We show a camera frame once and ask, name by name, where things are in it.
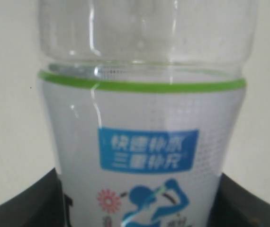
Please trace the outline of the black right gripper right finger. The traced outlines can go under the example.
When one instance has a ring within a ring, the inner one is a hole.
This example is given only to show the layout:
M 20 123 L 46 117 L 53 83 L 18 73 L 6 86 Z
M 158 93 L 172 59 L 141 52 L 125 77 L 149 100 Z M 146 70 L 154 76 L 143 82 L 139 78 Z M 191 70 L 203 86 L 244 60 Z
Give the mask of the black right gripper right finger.
M 208 226 L 270 227 L 270 204 L 223 174 Z

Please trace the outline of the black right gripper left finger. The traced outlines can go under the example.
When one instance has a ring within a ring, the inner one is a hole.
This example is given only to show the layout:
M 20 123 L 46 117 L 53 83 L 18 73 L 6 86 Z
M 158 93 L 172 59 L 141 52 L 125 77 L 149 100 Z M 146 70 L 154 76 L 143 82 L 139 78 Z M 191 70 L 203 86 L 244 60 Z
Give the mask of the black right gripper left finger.
M 54 169 L 0 205 L 0 227 L 71 227 L 72 199 Z

